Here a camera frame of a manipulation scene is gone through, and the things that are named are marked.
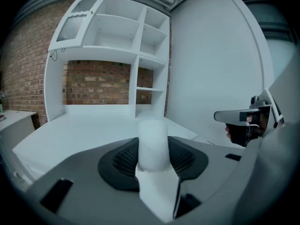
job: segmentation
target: white wall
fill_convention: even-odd
[[[261,30],[259,36],[268,50]],[[214,112],[248,109],[263,90],[258,47],[235,3],[186,0],[175,8],[171,63],[167,118],[199,134],[198,141],[235,146]]]
[[[296,47],[294,43],[275,39],[267,39],[274,69],[274,78],[277,79],[292,59]]]

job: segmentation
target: white cylinder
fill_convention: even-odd
[[[163,120],[147,119],[138,123],[139,169],[164,171],[170,166],[168,127]]]

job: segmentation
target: ventilation grille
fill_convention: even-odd
[[[128,177],[135,177],[135,168],[138,162],[138,142],[117,153],[113,157],[113,166]]]
[[[181,172],[190,168],[195,161],[195,155],[187,149],[169,141],[170,162],[179,176]]]
[[[85,17],[86,15],[68,17],[57,38],[57,42],[76,38]]]

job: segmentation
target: brick wall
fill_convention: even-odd
[[[44,72],[48,47],[62,16],[74,0],[32,13],[8,35],[0,61],[4,109],[36,112],[37,125],[47,122]],[[65,66],[65,104],[127,104],[130,66],[102,61],[71,61]],[[139,69],[138,86],[151,87],[153,72]],[[138,91],[137,103],[149,104],[151,93]]]
[[[63,102],[128,104],[130,65],[107,61],[70,61],[64,67]],[[138,86],[152,87],[153,71],[138,72]],[[151,94],[138,95],[138,104],[151,103]]]

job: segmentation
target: small white table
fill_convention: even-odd
[[[0,121],[0,154],[4,161],[3,165],[10,178],[21,190],[26,190],[32,184],[33,177],[12,149],[34,132],[31,120],[34,114],[35,112],[6,110],[5,119]]]

